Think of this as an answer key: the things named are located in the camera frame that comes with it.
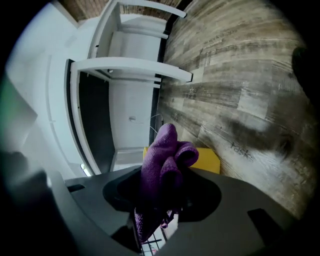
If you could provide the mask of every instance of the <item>dark slot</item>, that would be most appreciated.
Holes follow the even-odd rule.
[[[160,116],[155,116],[158,111],[158,103],[159,103],[159,88],[153,88],[152,92],[152,103],[151,103],[151,114],[150,114],[150,132],[149,132],[149,145],[151,145],[156,137],[155,131],[153,129],[156,129],[157,125],[157,119],[160,118]]]
[[[76,130],[76,126],[75,126],[75,122],[74,122],[74,117],[72,114],[72,108],[71,108],[71,91],[70,91],[70,79],[71,79],[71,64],[74,61],[71,59],[67,59],[66,60],[66,72],[64,74],[64,86],[65,86],[65,92],[66,92],[66,103],[67,103],[67,110],[68,110],[68,114],[69,114],[69,120],[70,120],[70,125],[71,125],[71,129],[72,132],[74,134],[74,139],[76,144],[78,145],[80,154],[82,156],[82,159],[84,161],[85,166],[90,168],[90,164],[89,161],[86,158],[86,154],[84,152],[84,150],[81,147],[81,143],[77,134],[77,130]]]
[[[184,11],[191,2],[192,2],[192,0],[182,0],[182,1],[180,1],[180,3],[177,5],[176,8],[178,10]],[[170,16],[170,18],[168,19],[168,21],[166,23],[166,27],[165,27],[166,32],[170,33],[172,31],[172,27],[177,19],[178,19],[177,15]]]
[[[219,187],[212,181],[197,175],[188,168],[183,173],[182,212],[179,222],[199,222],[212,214],[222,198]]]
[[[117,232],[115,232],[111,236],[111,238],[117,241],[119,244],[123,245],[124,247],[136,253],[140,253],[141,248],[139,248],[138,243],[135,240],[134,232],[135,230],[133,228],[123,226]]]
[[[67,188],[68,188],[69,192],[72,193],[72,192],[75,192],[78,190],[85,189],[86,187],[81,184],[76,184],[76,185],[68,186]]]
[[[102,173],[110,171],[115,154],[109,110],[109,83],[80,73],[79,102],[85,136]]]
[[[270,246],[283,234],[282,228],[264,209],[249,210],[248,215],[261,236],[265,246]]]
[[[102,190],[104,199],[114,209],[130,213],[137,204],[141,167],[116,178],[106,184]]]

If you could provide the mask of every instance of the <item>yellow object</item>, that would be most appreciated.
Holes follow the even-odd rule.
[[[146,156],[149,147],[143,149],[143,159]],[[215,174],[220,174],[220,160],[211,148],[197,147],[199,152],[198,161],[191,167],[206,170]]]

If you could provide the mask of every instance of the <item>white wall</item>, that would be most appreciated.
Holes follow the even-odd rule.
[[[132,166],[141,166],[143,163],[144,149],[135,148],[134,150],[117,150],[114,156],[113,172],[129,168]]]
[[[46,5],[23,32],[6,65],[15,88],[37,113],[22,153],[64,179],[84,177],[65,105],[67,59],[85,59],[98,19],[74,26],[53,5]]]
[[[149,18],[146,20],[137,14],[124,14],[121,16],[121,21],[127,25],[146,26],[162,32],[166,27],[166,22],[163,20],[154,19],[154,22],[150,22]],[[123,36],[121,57],[155,62],[158,60],[160,38],[133,33],[125,33]],[[125,85],[111,83],[109,88],[110,121],[115,149],[147,147],[153,84],[132,86],[128,81]],[[135,117],[136,123],[131,122],[129,117]]]
[[[86,59],[98,21],[99,18],[89,19],[77,27],[48,4],[23,32],[5,67],[14,87],[37,114],[21,152],[48,170],[60,171],[64,179],[85,176],[80,168],[83,160],[73,141],[67,118],[66,60]],[[132,39],[142,45],[141,38],[133,35]],[[159,49],[160,39],[152,44]],[[140,50],[140,54],[156,61],[158,50],[146,45],[143,47],[147,51]],[[129,50],[137,49],[127,45],[126,53]],[[135,116],[137,121],[150,116],[152,88],[133,88],[129,84],[111,86],[110,95],[114,96],[110,105],[113,114],[110,115],[120,117],[116,118],[112,128],[115,138],[118,138],[115,143],[117,149],[147,146],[150,121],[143,125],[133,124],[129,122],[129,116]]]
[[[163,231],[167,239],[169,239],[178,229],[178,214],[173,216],[173,220],[168,224],[167,228],[164,228]]]

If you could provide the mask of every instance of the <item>wood plank wall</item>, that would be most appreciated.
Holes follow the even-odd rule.
[[[97,17],[101,14],[109,0],[59,0],[63,7],[78,22]],[[168,6],[177,7],[181,0],[150,0]],[[142,14],[168,20],[170,13],[143,6],[122,5],[122,14]]]
[[[193,0],[164,63],[192,82],[161,82],[158,113],[181,141],[208,147],[221,174],[244,180],[301,218],[317,184],[319,119],[292,69],[304,42],[266,0]]]

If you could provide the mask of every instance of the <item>wooden wall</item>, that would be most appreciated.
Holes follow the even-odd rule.
[[[319,119],[292,69],[304,42],[266,0],[193,0],[166,41],[158,112],[181,141],[214,150],[244,180],[301,218],[317,184]]]
[[[168,6],[177,7],[181,0],[151,0]],[[59,0],[76,21],[97,17],[108,0]],[[122,5],[122,14],[142,14],[168,20],[170,13],[149,7]]]

